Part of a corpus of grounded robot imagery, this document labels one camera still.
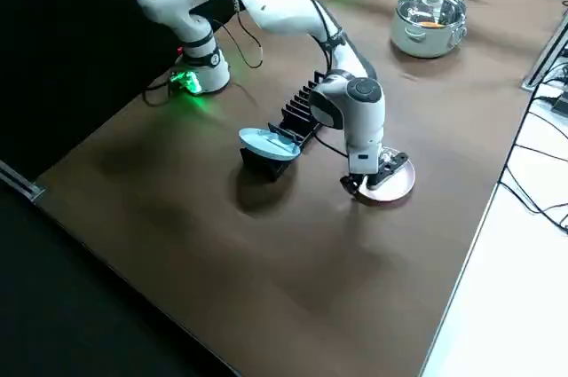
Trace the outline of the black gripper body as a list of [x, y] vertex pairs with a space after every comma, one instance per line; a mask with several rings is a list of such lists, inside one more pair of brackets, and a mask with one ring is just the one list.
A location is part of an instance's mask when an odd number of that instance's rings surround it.
[[376, 189], [378, 186], [378, 174], [350, 174], [348, 176], [349, 187], [353, 189], [359, 189], [361, 185], [364, 185], [367, 189]]

